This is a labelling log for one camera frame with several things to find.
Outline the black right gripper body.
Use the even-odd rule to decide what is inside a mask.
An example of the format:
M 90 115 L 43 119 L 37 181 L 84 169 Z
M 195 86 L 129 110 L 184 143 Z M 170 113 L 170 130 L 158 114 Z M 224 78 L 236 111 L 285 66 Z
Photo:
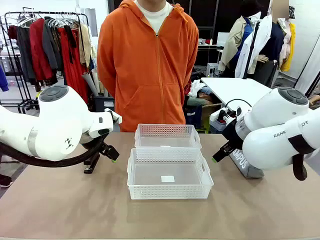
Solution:
M 227 139 L 227 143 L 223 146 L 227 151 L 243 149 L 244 141 L 239 137 L 239 135 L 236 132 L 236 123 L 237 120 L 234 119 L 222 131 L 222 135 Z

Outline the grey campus pencil case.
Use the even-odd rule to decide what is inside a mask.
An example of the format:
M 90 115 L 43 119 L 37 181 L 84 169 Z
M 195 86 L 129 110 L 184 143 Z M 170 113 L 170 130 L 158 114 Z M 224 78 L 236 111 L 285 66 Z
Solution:
M 245 178 L 260 179 L 265 176 L 261 169 L 254 167 L 247 161 L 242 150 L 235 149 L 229 156 Z

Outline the clear storage bin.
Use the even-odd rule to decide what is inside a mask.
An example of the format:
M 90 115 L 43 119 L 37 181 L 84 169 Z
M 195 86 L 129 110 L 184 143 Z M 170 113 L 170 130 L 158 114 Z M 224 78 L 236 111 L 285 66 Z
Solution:
M 221 134 L 225 127 L 227 126 L 226 122 L 223 120 L 225 116 L 224 107 L 213 112 L 209 117 L 209 133 L 210 134 Z

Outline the black stapler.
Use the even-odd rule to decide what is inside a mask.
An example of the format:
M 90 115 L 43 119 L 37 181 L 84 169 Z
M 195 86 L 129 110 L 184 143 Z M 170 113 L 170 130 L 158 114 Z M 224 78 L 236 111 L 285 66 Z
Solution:
M 86 167 L 85 167 L 83 173 L 84 174 L 92 174 L 97 163 L 98 163 L 99 158 L 100 158 L 100 155 L 97 154 L 97 155 L 94 155 L 91 158 L 87 159 L 86 161 L 84 161 L 83 164 L 86 165 Z

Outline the grey plastic box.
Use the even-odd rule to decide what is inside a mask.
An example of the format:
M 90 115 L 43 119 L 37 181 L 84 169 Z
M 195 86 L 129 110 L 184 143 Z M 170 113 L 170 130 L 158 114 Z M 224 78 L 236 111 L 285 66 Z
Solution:
M 104 112 L 105 109 L 115 111 L 115 99 L 113 97 L 94 96 L 95 112 Z

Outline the white side table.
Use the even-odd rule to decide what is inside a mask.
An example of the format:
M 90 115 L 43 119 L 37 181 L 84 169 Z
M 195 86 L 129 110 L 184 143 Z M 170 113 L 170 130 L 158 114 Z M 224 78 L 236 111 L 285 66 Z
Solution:
M 248 102 L 253 106 L 258 100 L 269 93 L 272 89 L 250 78 L 222 78 L 203 77 L 202 82 L 230 109 L 246 105 Z

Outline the white perforated plastic basket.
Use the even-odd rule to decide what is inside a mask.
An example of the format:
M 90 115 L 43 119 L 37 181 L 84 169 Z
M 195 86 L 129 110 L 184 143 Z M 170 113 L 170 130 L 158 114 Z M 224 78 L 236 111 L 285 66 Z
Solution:
M 133 148 L 127 165 L 133 200 L 207 199 L 214 186 L 199 148 Z
M 202 148 L 198 132 L 188 124 L 139 124 L 134 139 L 136 148 Z

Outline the black sneaker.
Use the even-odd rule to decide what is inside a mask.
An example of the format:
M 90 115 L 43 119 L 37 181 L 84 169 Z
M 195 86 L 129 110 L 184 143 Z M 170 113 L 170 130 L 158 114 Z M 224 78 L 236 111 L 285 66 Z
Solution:
M 13 180 L 10 176 L 0 174 L 0 188 L 8 188 L 12 183 Z

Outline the white lab coat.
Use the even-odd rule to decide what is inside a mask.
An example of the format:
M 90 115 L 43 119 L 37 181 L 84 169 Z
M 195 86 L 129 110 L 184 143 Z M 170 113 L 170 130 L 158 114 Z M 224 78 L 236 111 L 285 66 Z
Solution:
M 271 37 L 271 31 L 272 31 L 272 16 L 268 15 L 265 16 L 259 23 L 259 28 L 257 30 L 256 39 L 254 41 L 254 48 L 252 51 L 252 55 L 249 61 L 249 66 L 247 73 L 248 74 L 254 74 L 258 56 L 260 51 L 264 48 L 266 43 Z M 245 74 L 245 69 L 250 53 L 250 48 L 253 40 L 253 36 L 256 33 L 256 30 L 254 30 L 244 41 L 242 49 L 239 54 L 239 58 L 237 61 L 237 65 L 235 68 L 235 78 L 242 78 Z

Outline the beige garment on hanger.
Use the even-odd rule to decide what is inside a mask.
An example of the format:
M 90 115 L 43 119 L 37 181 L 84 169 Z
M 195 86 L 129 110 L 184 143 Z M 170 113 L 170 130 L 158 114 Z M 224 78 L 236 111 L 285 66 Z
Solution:
M 79 26 L 79 59 L 82 65 L 87 68 L 90 66 L 91 60 L 96 58 L 97 52 L 90 37 L 90 31 L 87 25 L 80 23 Z

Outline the mannequin in navy shirt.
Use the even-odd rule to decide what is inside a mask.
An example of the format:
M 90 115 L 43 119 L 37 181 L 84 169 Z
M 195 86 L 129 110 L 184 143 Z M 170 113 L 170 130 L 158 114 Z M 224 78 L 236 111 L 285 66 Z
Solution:
M 268 60 L 258 62 L 263 68 L 266 68 L 264 71 L 266 80 L 263 81 L 263 84 L 267 87 L 271 87 L 275 72 L 279 66 L 284 37 L 285 35 L 281 26 L 278 23 L 272 22 L 270 39 L 260 52 L 260 55 L 265 56 Z

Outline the yellow garment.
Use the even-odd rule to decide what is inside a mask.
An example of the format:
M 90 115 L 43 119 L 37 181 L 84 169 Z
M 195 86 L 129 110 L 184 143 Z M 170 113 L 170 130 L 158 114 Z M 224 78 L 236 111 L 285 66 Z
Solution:
M 291 68 L 296 43 L 296 26 L 289 20 L 284 21 L 284 39 L 279 55 L 279 68 L 282 72 L 288 72 Z

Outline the grey coat on hanger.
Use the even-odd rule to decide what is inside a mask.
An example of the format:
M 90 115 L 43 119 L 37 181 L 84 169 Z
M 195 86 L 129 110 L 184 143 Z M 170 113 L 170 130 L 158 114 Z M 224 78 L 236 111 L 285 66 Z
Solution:
M 42 47 L 44 53 L 48 59 L 48 63 L 52 70 L 62 70 L 62 57 L 60 54 L 59 46 L 54 40 L 52 28 L 49 27 L 49 21 L 51 17 L 46 17 L 43 24 L 42 30 Z

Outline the red jacket on hanger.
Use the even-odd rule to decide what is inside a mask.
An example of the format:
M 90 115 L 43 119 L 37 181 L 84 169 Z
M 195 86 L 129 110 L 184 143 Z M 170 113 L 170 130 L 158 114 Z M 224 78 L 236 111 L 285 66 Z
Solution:
M 47 55 L 43 48 L 44 18 L 39 18 L 29 27 L 30 51 L 32 67 L 37 82 L 43 81 L 46 86 L 57 83 Z

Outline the black clothes rack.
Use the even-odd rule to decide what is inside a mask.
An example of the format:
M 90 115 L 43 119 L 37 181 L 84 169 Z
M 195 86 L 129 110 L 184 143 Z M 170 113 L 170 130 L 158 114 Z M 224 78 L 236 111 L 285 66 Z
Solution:
M 28 8 L 27 11 L 9 11 L 5 13 L 3 16 L 0 16 L 0 30 L 3 36 L 3 45 L 5 46 L 4 54 L 0 55 L 0 59 L 2 59 L 3 57 L 8 58 L 9 64 L 11 66 L 11 72 L 9 72 L 9 76 L 14 77 L 20 95 L 20 97 L 17 99 L 0 98 L 0 105 L 5 108 L 15 108 L 20 114 L 25 114 L 26 111 L 32 109 L 37 110 L 39 108 L 39 104 L 37 100 L 31 96 L 21 66 L 21 54 L 14 49 L 12 39 L 9 37 L 9 23 L 7 19 L 9 18 L 9 15 L 17 15 L 17 17 L 15 18 L 17 22 L 28 21 L 27 18 L 36 20 L 36 15 L 41 14 L 45 16 L 58 15 L 62 18 L 68 15 L 76 16 L 76 21 L 78 23 L 81 21 L 81 17 L 84 16 L 85 20 L 88 21 L 88 16 L 84 13 L 65 11 L 34 11 L 32 8 Z

